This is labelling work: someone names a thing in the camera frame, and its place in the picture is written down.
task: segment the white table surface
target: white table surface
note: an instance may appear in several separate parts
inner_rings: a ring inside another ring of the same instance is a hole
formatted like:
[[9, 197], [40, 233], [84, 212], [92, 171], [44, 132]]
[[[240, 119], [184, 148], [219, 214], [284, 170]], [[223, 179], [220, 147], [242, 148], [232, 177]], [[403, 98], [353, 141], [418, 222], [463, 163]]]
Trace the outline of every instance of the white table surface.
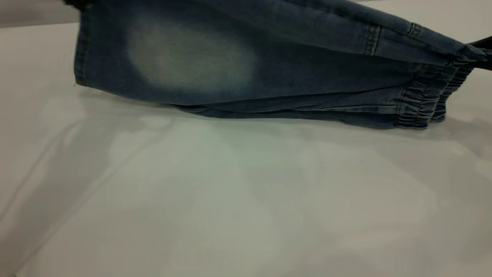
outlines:
[[[368, 5], [492, 35], [489, 0]], [[0, 277], [492, 276], [492, 72], [423, 132], [219, 120], [74, 86], [76, 32], [0, 29]]]

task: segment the denim fabric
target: denim fabric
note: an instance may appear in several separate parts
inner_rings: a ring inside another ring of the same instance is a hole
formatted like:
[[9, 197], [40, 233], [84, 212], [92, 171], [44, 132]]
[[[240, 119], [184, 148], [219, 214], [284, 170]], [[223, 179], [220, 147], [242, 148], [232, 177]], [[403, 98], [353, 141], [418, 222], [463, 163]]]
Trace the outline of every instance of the denim fabric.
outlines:
[[492, 51], [346, 0], [97, 0], [77, 83], [210, 117], [426, 128]]

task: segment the faded knee area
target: faded knee area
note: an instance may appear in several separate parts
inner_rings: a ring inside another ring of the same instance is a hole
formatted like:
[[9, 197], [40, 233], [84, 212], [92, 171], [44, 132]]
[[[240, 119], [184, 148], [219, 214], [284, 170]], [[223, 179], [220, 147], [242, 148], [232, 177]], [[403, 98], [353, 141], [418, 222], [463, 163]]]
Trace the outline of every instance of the faded knee area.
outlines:
[[245, 86], [253, 75], [251, 47], [207, 22], [141, 16], [127, 38], [129, 60], [155, 86], [206, 93]]

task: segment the blue denim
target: blue denim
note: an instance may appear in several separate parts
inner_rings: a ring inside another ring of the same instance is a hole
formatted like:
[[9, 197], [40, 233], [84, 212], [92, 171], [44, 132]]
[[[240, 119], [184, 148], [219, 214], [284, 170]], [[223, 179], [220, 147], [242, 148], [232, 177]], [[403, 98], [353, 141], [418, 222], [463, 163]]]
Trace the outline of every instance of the blue denim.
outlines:
[[209, 117], [426, 128], [492, 51], [346, 0], [97, 0], [76, 81]]

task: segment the stitched seam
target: stitched seam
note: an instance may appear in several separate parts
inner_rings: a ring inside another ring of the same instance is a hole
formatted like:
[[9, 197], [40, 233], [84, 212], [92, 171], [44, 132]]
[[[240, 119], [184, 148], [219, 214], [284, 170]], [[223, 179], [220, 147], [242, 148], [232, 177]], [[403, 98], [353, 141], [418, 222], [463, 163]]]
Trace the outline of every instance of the stitched seam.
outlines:
[[[392, 39], [392, 38], [390, 38], [390, 37], [385, 37], [384, 39], [385, 39], [385, 40], [388, 40], [388, 41], [391, 41], [391, 42], [398, 42], [398, 40]], [[437, 47], [435, 47], [435, 46], [432, 46], [432, 45], [430, 45], [430, 44], [427, 44], [427, 43], [425, 43], [425, 42], [422, 42], [422, 41], [420, 41], [420, 40], [418, 40], [418, 39], [414, 39], [414, 40], [416, 40], [416, 41], [418, 41], [418, 42], [421, 42], [421, 43], [424, 43], [425, 45], [429, 46], [429, 47], [430, 47], [430, 50], [432, 50], [432, 51], [439, 51], [439, 50], [440, 50], [439, 48], [437, 48]], [[457, 55], [456, 55], [456, 54], [454, 54], [454, 55], [448, 55], [448, 56], [449, 56], [449, 59], [461, 57], [461, 56], [462, 56], [462, 54], [461, 54], [461, 53], [462, 53], [462, 51], [460, 50], [460, 53], [459, 53], [459, 54], [457, 54]]]
[[[316, 0], [312, 0], [312, 1], [306, 1], [306, 0], [280, 0], [282, 2], [285, 2], [285, 3], [289, 3], [289, 4], [293, 4], [293, 5], [297, 5], [297, 6], [301, 6], [301, 7], [308, 7], [308, 8], [313, 8], [313, 9], [317, 9], [317, 10], [320, 10], [320, 11], [325, 11], [325, 12], [328, 12], [328, 13], [333, 13], [335, 15], [338, 15], [338, 16], [341, 16], [341, 17], [345, 17], [345, 18], [348, 18], [348, 19], [354, 19], [354, 20], [357, 20], [357, 21], [360, 21], [360, 22], [363, 22], [363, 23], [370, 23], [370, 24], [374, 24], [374, 22], [370, 21], [370, 20], [367, 20], [366, 18], [364, 17], [361, 17], [361, 16], [357, 16], [357, 15], [354, 15], [354, 14], [351, 14], [345, 10], [341, 10], [341, 9], [336, 9], [336, 8], [333, 8], [333, 7], [330, 7], [328, 6], [326, 3], [322, 3], [322, 2], [319, 2], [319, 1], [316, 1]], [[388, 27], [385, 27], [389, 30], [392, 30], [392, 31], [395, 31], [399, 34], [402, 34], [402, 35], [405, 35], [403, 33], [400, 33], [399, 31], [396, 31], [394, 29], [391, 29], [391, 28], [388, 28]], [[416, 24], [416, 23], [412, 23], [412, 28], [410, 30], [411, 32], [416, 32], [415, 35], [413, 36], [410, 36], [410, 33], [407, 34], [408, 37], [410, 38], [413, 38], [421, 43], [424, 43], [425, 45], [428, 45], [430, 47], [432, 47], [433, 49], [437, 49], [436, 47], [428, 44], [427, 42], [425, 41], [421, 41], [419, 40], [417, 37], [420, 36], [420, 34], [422, 33], [423, 31], [423, 27], [419, 24]]]
[[[85, 25], [87, 26], [91, 22], [91, 15], [90, 12], [92, 11], [92, 5], [88, 5], [86, 7], [86, 10], [84, 11], [86, 14], [85, 18]], [[87, 54], [89, 52], [89, 27], [85, 29], [85, 36], [84, 36], [84, 50], [82, 51], [82, 57], [81, 57], [81, 77], [82, 77], [82, 85], [87, 86], [87, 79], [86, 79], [86, 63], [87, 63]]]
[[418, 26], [417, 24], [415, 24], [415, 28], [413, 29], [412, 33], [410, 33], [410, 37], [411, 37], [411, 38], [414, 38], [414, 35], [415, 35], [415, 33], [417, 32], [418, 27], [419, 27], [419, 26]]
[[370, 45], [372, 41], [372, 37], [374, 36], [374, 25], [369, 25], [369, 30], [368, 30], [368, 38], [366, 42], [366, 48], [364, 50], [365, 55], [369, 55], [370, 53]]
[[308, 109], [322, 109], [322, 110], [331, 110], [331, 109], [348, 109], [348, 108], [374, 108], [374, 107], [383, 107], [383, 108], [392, 108], [397, 107], [397, 105], [353, 105], [353, 106], [338, 106], [338, 107], [327, 107], [327, 108], [316, 108], [314, 106], [304, 106], [297, 107], [294, 109], [298, 110], [308, 110]]
[[417, 111], [417, 114], [413, 117], [413, 120], [412, 120], [412, 128], [415, 128], [415, 126], [417, 125], [417, 119], [419, 118], [419, 116], [421, 115], [420, 111], [422, 109], [422, 102], [424, 100], [424, 95], [425, 93], [429, 91], [429, 87], [426, 88], [426, 90], [424, 92], [422, 92], [422, 94], [420, 95], [419, 97], [419, 110]]
[[403, 96], [405, 95], [405, 93], [407, 92], [407, 89], [406, 88], [403, 88], [401, 90], [401, 95], [400, 95], [400, 98], [398, 98], [398, 107], [397, 107], [397, 114], [400, 115], [401, 114], [401, 101], [403, 100]]
[[372, 34], [372, 43], [371, 43], [371, 46], [370, 46], [370, 52], [369, 54], [371, 56], [374, 55], [375, 51], [376, 51], [376, 46], [377, 46], [377, 42], [378, 42], [378, 38], [379, 38], [379, 31], [381, 30], [381, 27], [379, 26], [376, 26], [374, 28], [374, 33]]

